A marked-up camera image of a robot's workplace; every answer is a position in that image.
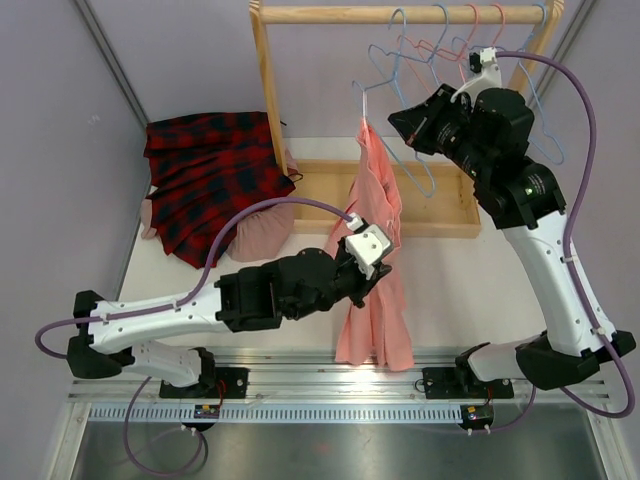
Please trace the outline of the blue hanger with plaid skirt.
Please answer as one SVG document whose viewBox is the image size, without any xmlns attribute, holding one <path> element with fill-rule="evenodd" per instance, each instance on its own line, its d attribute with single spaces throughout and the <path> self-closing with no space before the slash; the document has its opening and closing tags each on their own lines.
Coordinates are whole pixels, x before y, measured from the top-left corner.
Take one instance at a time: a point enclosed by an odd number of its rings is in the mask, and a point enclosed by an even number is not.
<svg viewBox="0 0 640 480">
<path fill-rule="evenodd" d="M 394 24 L 394 20 L 397 17 L 401 19 L 401 33 L 399 38 L 397 39 L 397 45 L 394 50 L 385 50 L 381 46 L 372 43 L 368 46 L 367 56 L 369 61 L 373 64 L 374 68 L 378 71 L 378 73 L 382 76 L 383 80 L 379 83 L 370 85 L 364 88 L 364 91 L 373 90 L 383 86 L 389 86 L 395 96 L 400 100 L 401 104 L 406 107 L 407 101 L 405 99 L 402 88 L 399 84 L 399 73 L 400 73 L 400 64 L 402 61 L 412 65 L 413 63 L 423 64 L 428 67 L 428 70 L 431 72 L 434 77 L 435 83 L 437 86 L 441 84 L 440 79 L 436 73 L 436 69 L 434 66 L 435 57 L 441 53 L 441 43 L 447 33 L 450 24 L 450 17 L 448 9 L 442 5 L 441 3 L 434 3 L 433 7 L 439 8 L 444 15 L 444 29 L 435 43 L 434 46 L 425 47 L 424 44 L 416 43 L 412 44 L 413 48 L 418 51 L 418 54 L 406 54 L 404 52 L 405 45 L 409 44 L 410 41 L 407 36 L 408 29 L 408 19 L 406 9 L 403 7 L 397 7 L 390 16 L 390 19 L 387 24 L 387 29 L 390 30 L 392 25 Z M 381 53 L 385 57 L 390 57 L 393 59 L 392 69 L 389 72 L 385 72 L 381 67 L 380 63 L 374 57 L 374 53 Z"/>
</svg>

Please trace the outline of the salmon pink skirt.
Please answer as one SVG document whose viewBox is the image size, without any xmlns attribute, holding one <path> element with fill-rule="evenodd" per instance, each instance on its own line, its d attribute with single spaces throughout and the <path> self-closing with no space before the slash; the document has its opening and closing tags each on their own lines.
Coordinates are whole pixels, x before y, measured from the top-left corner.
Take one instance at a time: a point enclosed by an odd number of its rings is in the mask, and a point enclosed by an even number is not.
<svg viewBox="0 0 640 480">
<path fill-rule="evenodd" d="M 366 120 L 357 136 L 358 172 L 349 190 L 347 211 L 379 225 L 391 239 L 394 251 L 384 263 L 393 266 L 401 247 L 401 195 L 381 138 Z M 414 366 L 413 349 L 403 313 L 403 282 L 394 269 L 371 290 L 365 306 L 351 306 L 339 335 L 335 360 L 361 365 L 370 357 L 391 371 Z"/>
</svg>

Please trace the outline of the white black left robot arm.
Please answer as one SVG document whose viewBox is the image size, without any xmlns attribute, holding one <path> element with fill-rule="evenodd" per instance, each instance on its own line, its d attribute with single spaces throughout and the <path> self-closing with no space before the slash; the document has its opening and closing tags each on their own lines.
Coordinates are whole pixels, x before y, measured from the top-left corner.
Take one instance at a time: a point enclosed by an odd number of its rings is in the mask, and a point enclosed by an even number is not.
<svg viewBox="0 0 640 480">
<path fill-rule="evenodd" d="M 240 333 L 279 328 L 325 312 L 348 298 L 358 308 L 390 273 L 393 246 L 371 233 L 341 239 L 336 254 L 306 248 L 205 285 L 184 303 L 169 298 L 112 304 L 93 291 L 77 294 L 74 315 L 91 317 L 70 338 L 66 361 L 74 377 L 106 379 L 123 372 L 162 380 L 163 398 L 217 397 L 224 385 L 204 347 L 179 348 L 163 339 L 195 333 Z"/>
</svg>

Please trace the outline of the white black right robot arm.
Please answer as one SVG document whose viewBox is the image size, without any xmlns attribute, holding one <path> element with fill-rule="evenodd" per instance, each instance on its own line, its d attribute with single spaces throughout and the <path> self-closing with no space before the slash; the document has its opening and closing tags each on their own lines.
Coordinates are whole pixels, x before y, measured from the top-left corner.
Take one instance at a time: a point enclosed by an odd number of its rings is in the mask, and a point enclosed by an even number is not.
<svg viewBox="0 0 640 480">
<path fill-rule="evenodd" d="M 477 203 L 516 252 L 545 320 L 545 330 L 530 339 L 460 354 L 453 374 L 460 393 L 476 396 L 490 381 L 514 376 L 541 390 L 567 387 L 635 349 L 633 335 L 596 310 L 564 237 L 568 215 L 559 184 L 526 154 L 534 114 L 518 92 L 493 87 L 471 98 L 443 85 L 388 121 L 408 147 L 445 156 L 472 180 Z"/>
</svg>

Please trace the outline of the blue hanger with pink skirt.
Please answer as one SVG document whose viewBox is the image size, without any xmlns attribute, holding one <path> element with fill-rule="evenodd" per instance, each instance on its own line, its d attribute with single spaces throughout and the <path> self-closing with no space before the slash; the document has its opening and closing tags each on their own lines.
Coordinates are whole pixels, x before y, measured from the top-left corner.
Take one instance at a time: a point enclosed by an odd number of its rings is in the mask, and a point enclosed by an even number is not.
<svg viewBox="0 0 640 480">
<path fill-rule="evenodd" d="M 392 159 L 395 160 L 396 163 L 401 167 L 401 169 L 408 176 L 409 180 L 417 187 L 417 189 L 422 194 L 422 196 L 427 199 L 430 199 L 435 196 L 435 193 L 437 190 L 435 176 L 428 162 L 421 159 L 419 157 L 419 151 L 416 150 L 413 146 L 411 146 L 411 142 L 412 142 L 411 134 L 408 131 L 403 130 L 404 127 L 409 127 L 409 121 L 403 120 L 400 117 L 401 114 L 410 113 L 408 102 L 406 101 L 406 98 L 404 96 L 404 93 L 402 91 L 402 88 L 399 82 L 401 61 L 411 60 L 411 61 L 417 61 L 418 63 L 424 63 L 424 60 L 420 60 L 418 58 L 414 58 L 412 56 L 406 55 L 403 52 L 405 36 L 407 33 L 407 25 L 408 25 L 407 13 L 403 7 L 397 7 L 393 10 L 388 22 L 388 29 L 391 29 L 391 27 L 395 24 L 397 20 L 400 20 L 400 23 L 401 23 L 401 34 L 400 34 L 399 44 L 395 47 L 394 50 L 385 50 L 384 48 L 380 47 L 377 44 L 370 44 L 368 47 L 368 52 L 367 52 L 368 58 L 370 62 L 374 65 L 378 73 L 383 77 L 383 80 L 368 86 L 364 86 L 357 80 L 353 80 L 351 82 L 351 89 L 355 92 L 356 95 L 360 96 L 360 112 L 361 112 L 360 118 L 364 122 L 365 127 L 370 125 L 369 115 L 368 115 L 368 93 L 370 91 L 380 89 L 385 86 L 389 86 L 391 90 L 394 92 L 396 97 L 399 99 L 403 109 L 401 111 L 390 113 L 387 116 L 387 122 L 394 128 L 399 138 L 404 142 L 405 146 L 407 148 L 410 148 L 413 151 L 414 160 L 417 162 L 419 166 L 422 167 L 422 169 L 424 170 L 424 173 L 427 175 L 427 178 L 430 182 L 430 189 L 426 190 L 424 188 L 421 181 L 417 178 L 415 174 L 413 174 L 410 171 L 408 165 L 403 160 L 400 159 L 400 157 L 394 152 L 394 150 L 390 147 L 390 145 L 383 139 L 382 135 L 379 136 L 379 139 L 382 141 L 382 146 L 385 148 L 386 152 L 389 153 Z M 383 72 L 378 62 L 373 58 L 373 54 L 372 54 L 373 50 L 377 50 L 381 52 L 385 57 L 390 57 L 393 59 L 392 70 L 388 74 L 385 74 Z"/>
</svg>

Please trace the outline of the pink hanger with ruffled garment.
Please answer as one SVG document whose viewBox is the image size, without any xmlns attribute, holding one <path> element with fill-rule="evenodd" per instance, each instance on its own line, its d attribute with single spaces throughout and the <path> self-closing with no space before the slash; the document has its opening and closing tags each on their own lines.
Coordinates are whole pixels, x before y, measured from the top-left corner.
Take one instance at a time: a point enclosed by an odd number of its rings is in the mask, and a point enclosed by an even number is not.
<svg viewBox="0 0 640 480">
<path fill-rule="evenodd" d="M 435 7 L 437 7 L 442 11 L 444 20 L 445 20 L 443 30 L 441 32 L 440 37 L 437 39 L 437 41 L 435 43 L 429 42 L 425 39 L 414 41 L 414 40 L 411 40 L 405 32 L 403 32 L 398 38 L 398 44 L 399 44 L 399 49 L 402 49 L 401 43 L 408 42 L 409 45 L 416 51 L 417 57 L 428 66 L 428 69 L 430 70 L 434 80 L 434 85 L 440 86 L 442 84 L 442 81 L 437 73 L 436 61 L 438 59 L 441 59 L 441 60 L 444 60 L 445 62 L 449 62 L 455 65 L 456 65 L 456 62 L 454 58 L 455 53 L 452 51 L 451 46 L 449 48 L 442 47 L 442 42 L 446 39 L 447 32 L 450 25 L 449 10 L 445 5 L 439 4 L 439 3 L 436 3 Z M 480 14 L 479 14 L 478 7 L 472 3 L 467 3 L 466 7 L 468 7 L 473 12 L 473 22 L 471 23 L 471 25 L 473 26 L 475 22 L 479 23 Z"/>
</svg>

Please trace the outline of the pink wire hanger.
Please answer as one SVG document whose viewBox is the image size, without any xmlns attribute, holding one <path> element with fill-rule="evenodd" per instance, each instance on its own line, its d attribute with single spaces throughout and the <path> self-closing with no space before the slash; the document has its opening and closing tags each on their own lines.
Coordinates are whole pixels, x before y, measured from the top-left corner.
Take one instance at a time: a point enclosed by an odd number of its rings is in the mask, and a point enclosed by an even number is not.
<svg viewBox="0 0 640 480">
<path fill-rule="evenodd" d="M 462 83 L 466 82 L 471 74 L 469 55 L 478 52 L 481 48 L 495 46 L 505 29 L 506 18 L 503 6 L 496 2 L 491 3 L 490 6 L 499 13 L 499 24 L 490 26 L 475 22 L 465 36 L 455 35 L 451 39 L 451 49 L 455 53 L 454 58 Z"/>
</svg>

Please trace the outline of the red black plaid skirt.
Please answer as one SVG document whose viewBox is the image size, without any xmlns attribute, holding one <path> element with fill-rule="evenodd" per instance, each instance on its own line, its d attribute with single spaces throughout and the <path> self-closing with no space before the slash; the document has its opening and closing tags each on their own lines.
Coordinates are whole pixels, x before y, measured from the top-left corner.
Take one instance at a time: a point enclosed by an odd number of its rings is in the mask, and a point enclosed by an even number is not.
<svg viewBox="0 0 640 480">
<path fill-rule="evenodd" d="M 164 252 L 206 265 L 210 247 L 239 211 L 284 197 L 294 181 L 277 164 L 268 116 L 261 111 L 199 113 L 146 126 L 150 226 Z"/>
</svg>

